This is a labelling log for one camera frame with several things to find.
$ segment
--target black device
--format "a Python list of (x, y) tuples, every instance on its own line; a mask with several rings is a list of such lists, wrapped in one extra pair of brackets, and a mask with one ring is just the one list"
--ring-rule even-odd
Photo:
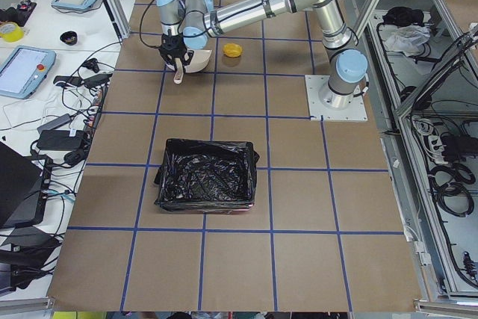
[(68, 85), (72, 86), (81, 86), (81, 78), (79, 76), (55, 76), (53, 79), (53, 84), (59, 87), (67, 87)]
[(83, 146), (84, 132), (81, 130), (43, 130), (38, 138), (38, 149), (74, 151)]
[(478, 138), (445, 135), (441, 137), (441, 142), (445, 146), (442, 152), (445, 161), (466, 161), (467, 157), (478, 156)]
[(20, 4), (14, 7), (9, 7), (6, 10), (0, 9), (0, 21), (15, 22), (18, 26), (25, 26), (28, 18), (33, 13), (37, 3), (32, 1), (21, 1)]
[(96, 74), (90, 76), (89, 78), (84, 79), (84, 86), (87, 89), (93, 89), (94, 87), (102, 86), (110, 81), (110, 77), (112, 75), (113, 74)]
[(69, 114), (64, 114), (61, 115), (60, 117), (57, 117), (56, 119), (52, 121), (48, 121), (47, 123), (44, 123), (41, 126), (37, 127), (37, 131), (39, 134), (42, 133), (44, 130), (54, 130), (60, 126), (63, 126), (67, 123), (70, 123), (72, 121), (72, 117)]
[(61, 242), (36, 227), (14, 229), (0, 250), (0, 295), (27, 288), (41, 273), (46, 261)]
[(83, 62), (81, 67), (86, 67), (87, 69), (98, 73), (99, 72), (99, 66), (98, 66), (98, 59), (97, 58), (91, 58)]
[[(50, 172), (42, 170), (31, 157), (23, 157), (0, 143), (0, 228), (32, 226), (43, 220)], [(47, 167), (52, 160), (41, 155)]]

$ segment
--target yellow tape roll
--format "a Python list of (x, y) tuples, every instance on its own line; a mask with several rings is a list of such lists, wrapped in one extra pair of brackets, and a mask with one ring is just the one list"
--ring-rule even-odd
[(0, 37), (12, 43), (23, 38), (23, 30), (15, 22), (4, 22), (0, 25)]

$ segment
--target metal mounting plate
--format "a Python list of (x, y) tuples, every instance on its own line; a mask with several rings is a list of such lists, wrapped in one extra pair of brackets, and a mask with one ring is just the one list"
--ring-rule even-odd
[[(306, 75), (308, 113), (312, 121), (367, 121), (364, 100), (361, 96), (354, 97), (350, 105), (343, 110), (327, 108), (319, 99), (320, 87), (329, 80), (328, 75)], [(354, 93), (359, 93), (357, 86)]]

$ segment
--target grid line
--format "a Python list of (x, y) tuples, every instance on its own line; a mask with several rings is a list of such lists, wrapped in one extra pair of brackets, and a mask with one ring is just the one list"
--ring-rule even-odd
[[(68, 226), (75, 231), (121, 231), (121, 232), (193, 232), (202, 233), (202, 228), (161, 228), (161, 227), (98, 227), (98, 226)], [(314, 231), (307, 229), (224, 229), (208, 228), (206, 233), (251, 233), (251, 234), (286, 234), (286, 235), (403, 235), (401, 231)]]
[(264, 119), (266, 117), (270, 119), (288, 119), (288, 120), (310, 120), (310, 117), (305, 116), (269, 116), (269, 115), (241, 115), (241, 114), (188, 114), (188, 113), (171, 113), (171, 112), (130, 112), (130, 111), (103, 111), (102, 114), (109, 115), (139, 115), (139, 116), (183, 116), (183, 117), (239, 117), (247, 119)]
[[(163, 73), (162, 79), (161, 79), (161, 87), (159, 90), (158, 94), (158, 102), (156, 104), (156, 112), (159, 112), (159, 106), (161, 104), (161, 95), (163, 93), (164, 89), (164, 78), (165, 74)], [(146, 188), (146, 180), (148, 177), (148, 166), (149, 162), (151, 161), (151, 154), (152, 154), (152, 148), (153, 148), (153, 143), (155, 142), (155, 132), (156, 132), (156, 126), (158, 124), (158, 115), (155, 115), (155, 121), (153, 123), (152, 131), (151, 131), (151, 139), (149, 141), (149, 148), (148, 148), (148, 156), (146, 159), (146, 166), (144, 170), (144, 176), (143, 176), (143, 184), (141, 185), (141, 192), (140, 192), (140, 201), (138, 203), (137, 207), (137, 212), (136, 212), (136, 219), (134, 222), (134, 230), (133, 230), (133, 238), (131, 239), (131, 248), (129, 250), (129, 256), (128, 256), (128, 266), (126, 267), (126, 274), (125, 274), (125, 282), (122, 290), (122, 296), (121, 296), (121, 305), (120, 305), (120, 311), (122, 312), (125, 308), (125, 301), (126, 301), (126, 294), (128, 292), (128, 283), (129, 283), (129, 275), (131, 272), (131, 264), (133, 262), (133, 255), (134, 255), (134, 247), (136, 244), (136, 236), (137, 236), (137, 228), (138, 228), (138, 223), (140, 220), (140, 214), (141, 214), (141, 205), (143, 203), (143, 195), (144, 191)]]
[[(122, 164), (122, 163), (96, 163), (88, 162), (87, 166), (92, 167), (152, 167), (159, 168), (160, 164)], [(365, 172), (365, 173), (388, 173), (388, 170), (381, 168), (295, 168), (295, 167), (257, 167), (257, 170), (271, 171), (297, 171), (297, 172)]]
[[(161, 70), (161, 69), (115, 69), (114, 71), (127, 71), (127, 72), (171, 72), (171, 70)], [(213, 75), (213, 71), (201, 71), (202, 74)], [(227, 72), (227, 71), (217, 71), (218, 75), (257, 75), (263, 76), (263, 72)], [(285, 77), (297, 77), (303, 78), (304, 74), (283, 74), (283, 73), (266, 73), (266, 76), (285, 76)]]
[[(216, 39), (216, 53), (214, 54), (214, 74), (212, 80), (212, 99), (211, 99), (211, 130), (209, 132), (209, 140), (214, 139), (214, 108), (216, 104), (216, 85), (217, 85), (217, 58), (219, 54), (219, 40)], [(206, 228), (208, 217), (204, 213), (202, 218), (202, 237), (201, 237), (201, 262), (199, 264), (199, 294), (197, 300), (197, 310), (202, 308), (202, 286), (203, 286), (203, 274), (204, 274), (204, 255), (205, 255), (205, 241), (206, 241)]]
[(327, 136), (326, 136), (325, 125), (323, 124), (323, 118), (320, 121), (320, 130), (322, 131), (323, 151), (326, 156), (327, 176), (329, 178), (330, 197), (332, 198), (332, 209), (334, 212), (335, 228), (337, 229), (338, 252), (341, 257), (342, 274), (344, 276), (344, 284), (345, 284), (345, 294), (347, 296), (347, 304), (349, 306), (349, 312), (352, 312), (353, 306), (352, 306), (352, 300), (350, 298), (350, 289), (349, 289), (349, 281), (347, 278), (347, 270), (345, 268), (344, 248), (342, 247), (340, 226), (338, 223), (337, 205), (335, 203), (334, 186), (332, 183), (332, 171), (330, 171), (329, 150), (327, 148)]
[[(139, 34), (139, 31), (132, 31), (132, 34)], [(155, 33), (155, 32), (146, 32), (141, 31), (142, 35), (152, 35), (155, 37), (160, 37), (162, 33)], [(231, 37), (228, 35), (222, 35), (221, 39), (239, 39), (239, 40), (272, 40), (272, 41), (292, 41), (297, 43), (322, 43), (321, 40), (313, 40), (313, 39), (289, 39), (286, 37)]]
[(272, 194), (272, 176), (270, 174), (270, 131), (269, 131), (269, 97), (267, 93), (267, 62), (266, 62), (266, 42), (264, 21), (261, 21), (262, 33), (262, 65), (264, 76), (264, 101), (265, 101), (265, 123), (266, 123), (266, 146), (267, 146), (267, 186), (269, 192), (269, 227), (270, 227), (270, 258), (272, 270), (272, 289), (274, 311), (279, 310), (277, 301), (277, 278), (276, 278), (276, 249), (274, 245), (274, 219), (273, 219), (273, 194)]

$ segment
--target trash bin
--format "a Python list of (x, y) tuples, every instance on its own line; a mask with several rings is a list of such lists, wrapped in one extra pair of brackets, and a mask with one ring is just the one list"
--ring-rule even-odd
[(254, 205), (259, 155), (251, 142), (170, 138), (155, 178), (166, 211), (239, 211)]

